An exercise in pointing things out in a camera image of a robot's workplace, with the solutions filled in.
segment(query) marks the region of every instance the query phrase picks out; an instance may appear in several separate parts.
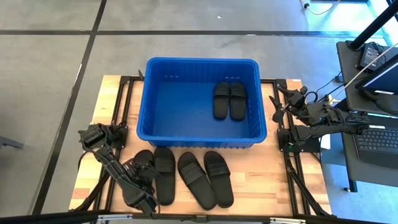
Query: laptop keyboard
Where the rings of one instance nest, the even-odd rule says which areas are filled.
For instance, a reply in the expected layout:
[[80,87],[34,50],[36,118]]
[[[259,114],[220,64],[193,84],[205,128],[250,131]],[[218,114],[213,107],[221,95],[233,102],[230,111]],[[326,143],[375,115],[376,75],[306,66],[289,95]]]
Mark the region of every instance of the laptop keyboard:
[[370,128],[355,135],[359,150],[398,153],[398,130]]

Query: blue plastic bin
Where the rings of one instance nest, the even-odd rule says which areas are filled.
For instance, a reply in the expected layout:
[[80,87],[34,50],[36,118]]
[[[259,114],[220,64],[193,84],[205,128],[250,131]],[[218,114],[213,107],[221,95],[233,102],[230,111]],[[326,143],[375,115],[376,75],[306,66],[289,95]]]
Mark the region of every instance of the blue plastic bin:
[[[248,96],[242,121],[213,117],[218,82],[241,82]],[[248,59],[152,58],[147,63],[137,135],[154,146],[247,148],[267,128],[258,64]]]

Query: monitor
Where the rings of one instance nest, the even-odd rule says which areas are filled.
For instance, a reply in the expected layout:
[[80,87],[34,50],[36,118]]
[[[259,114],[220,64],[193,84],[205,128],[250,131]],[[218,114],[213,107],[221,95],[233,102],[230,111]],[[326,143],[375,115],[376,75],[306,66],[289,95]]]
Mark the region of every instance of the monitor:
[[370,93],[398,95],[398,54],[355,85]]

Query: wooden tabletop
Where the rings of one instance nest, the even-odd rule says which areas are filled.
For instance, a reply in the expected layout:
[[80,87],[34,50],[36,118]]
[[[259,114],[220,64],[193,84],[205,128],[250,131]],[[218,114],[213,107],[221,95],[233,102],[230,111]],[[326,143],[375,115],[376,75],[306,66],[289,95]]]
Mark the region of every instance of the wooden tabletop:
[[[111,122],[113,108],[118,94],[119,75],[105,75],[99,90],[92,123],[109,124]],[[300,89],[300,80],[287,80],[289,89]],[[135,81],[132,91],[131,104],[127,125],[129,134],[126,147],[121,151],[120,162],[134,157],[143,149],[153,151],[154,146],[138,138],[136,134],[137,119],[141,103],[144,82]],[[262,84],[262,99],[266,112],[267,138],[260,144],[255,144],[249,149],[204,149],[172,147],[176,162],[184,152],[192,152],[199,163],[203,165],[203,156],[207,151],[220,153],[231,171],[231,183],[234,193],[234,204],[229,208],[215,207],[210,211],[204,211],[194,199],[193,195],[183,183],[178,172],[176,173],[175,200],[169,206],[162,206],[163,214],[207,214],[207,215],[252,215],[252,216],[291,216],[292,209],[289,199],[289,188],[283,155],[279,151],[276,130],[278,124],[272,121],[275,112],[269,95],[273,96],[271,84]],[[124,99],[127,85],[123,91],[119,120],[123,113]],[[305,178],[305,185],[312,193],[315,200],[322,208],[331,212],[329,199],[326,193],[325,181],[319,162],[309,153],[301,153],[301,161]],[[79,206],[88,194],[93,190],[100,176],[101,164],[95,160],[92,154],[87,154],[81,161],[80,170],[76,178],[70,209]],[[104,208],[108,184],[104,187],[100,208]],[[298,208],[303,213],[300,191],[295,186]],[[140,212],[128,207],[122,198],[121,189],[116,185],[112,206],[112,212]]]

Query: gray floor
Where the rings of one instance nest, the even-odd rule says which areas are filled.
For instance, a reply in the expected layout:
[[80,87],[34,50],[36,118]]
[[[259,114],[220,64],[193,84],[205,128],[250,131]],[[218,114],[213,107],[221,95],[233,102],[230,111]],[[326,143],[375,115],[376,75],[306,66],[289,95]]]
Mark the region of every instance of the gray floor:
[[[91,30],[100,1],[0,0],[0,5],[0,29]],[[311,3],[314,11],[328,6],[329,2]],[[302,11],[299,0],[115,0],[108,1],[99,29],[360,31],[372,20],[364,3],[341,3],[330,13],[314,16]],[[0,151],[1,217],[28,211],[87,40],[88,36],[0,35],[0,135],[25,142],[22,151],[10,147]],[[316,90],[340,71],[335,45],[344,40],[234,35],[97,36],[44,213],[68,208],[81,153],[77,131],[85,129],[91,120],[103,75],[136,75],[138,69],[144,72],[146,62],[156,56],[253,58],[260,66],[261,77],[300,78],[309,89]],[[324,171],[334,214],[398,222],[393,212],[398,210],[397,189],[360,183],[359,193],[347,193],[341,191],[348,185],[344,167],[325,165]]]

